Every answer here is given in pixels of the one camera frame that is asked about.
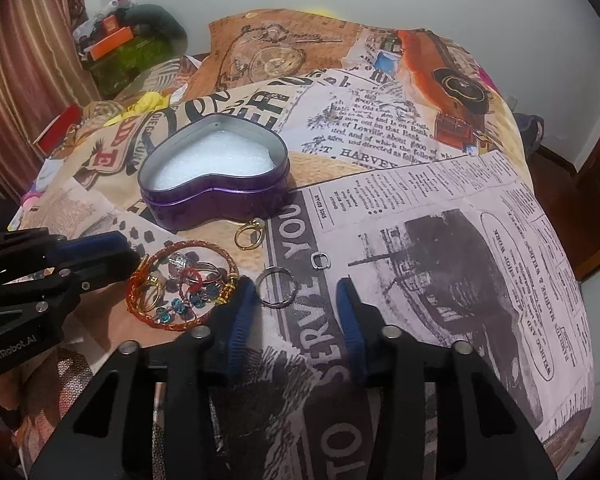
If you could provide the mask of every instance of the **yellow cloth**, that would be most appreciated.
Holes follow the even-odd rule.
[[[134,117],[136,115],[144,114],[145,112],[152,112],[154,110],[162,110],[169,106],[169,97],[162,97],[158,92],[147,92],[140,100],[127,108],[120,115],[116,115],[114,118],[107,121],[105,126],[119,123],[122,119],[128,117]]]

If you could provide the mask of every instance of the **silver ring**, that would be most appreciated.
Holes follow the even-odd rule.
[[[291,279],[291,282],[294,284],[294,288],[291,290],[291,294],[289,295],[288,298],[285,298],[283,301],[269,303],[269,301],[263,300],[260,295],[260,285],[268,276],[271,276],[272,274],[286,274]],[[273,308],[275,310],[285,308],[286,306],[289,306],[290,304],[292,304],[296,298],[296,295],[298,294],[298,290],[300,289],[300,283],[298,283],[298,280],[296,280],[293,277],[293,275],[291,274],[291,272],[289,270],[285,269],[284,267],[267,267],[266,269],[264,269],[262,271],[260,276],[258,276],[256,278],[255,286],[256,286],[256,294],[258,295],[260,302],[264,306]]]
[[[322,264],[322,262],[320,260],[317,260],[316,258],[324,258],[325,259],[325,263]],[[311,255],[311,266],[315,270],[329,269],[331,267],[331,260],[329,259],[329,255],[325,254],[325,253],[321,253],[320,251],[318,251],[317,253],[312,254]]]

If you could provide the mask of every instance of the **wooden floor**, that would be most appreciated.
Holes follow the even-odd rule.
[[[580,192],[569,172],[544,156],[534,153],[528,165],[538,202],[575,268],[600,248],[600,202]]]

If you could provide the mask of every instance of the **beaded bracelet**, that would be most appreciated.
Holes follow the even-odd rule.
[[[203,247],[206,249],[210,249],[213,252],[220,254],[220,256],[222,256],[226,260],[229,266],[227,280],[226,283],[222,286],[222,290],[218,294],[218,298],[216,299],[215,303],[216,305],[220,305],[225,304],[227,303],[227,301],[229,301],[231,294],[237,286],[238,279],[240,278],[240,274],[238,273],[238,266],[235,264],[234,260],[229,255],[229,253],[225,251],[222,247],[219,247],[210,242],[205,242],[203,240],[184,240],[182,242],[176,242],[164,248],[163,250],[158,251],[151,257],[145,256],[144,258],[142,258],[142,260],[140,261],[140,265],[129,279],[129,284],[126,289],[126,309],[143,323],[146,323],[147,325],[153,328],[161,328],[162,330],[183,332],[205,322],[205,319],[208,317],[210,311],[201,317],[191,319],[184,323],[162,324],[156,322],[152,316],[149,316],[147,313],[143,312],[140,306],[141,291],[144,290],[147,286],[146,282],[150,276],[151,268],[157,262],[160,262],[161,260],[165,259],[165,257],[169,256],[170,254],[179,251],[180,249],[190,247]]]

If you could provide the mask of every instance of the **wall outlet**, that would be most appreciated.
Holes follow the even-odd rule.
[[[515,97],[515,95],[508,95],[506,99],[504,99],[504,102],[506,102],[509,110],[512,112],[514,112],[516,110],[516,106],[518,106],[518,98]]]

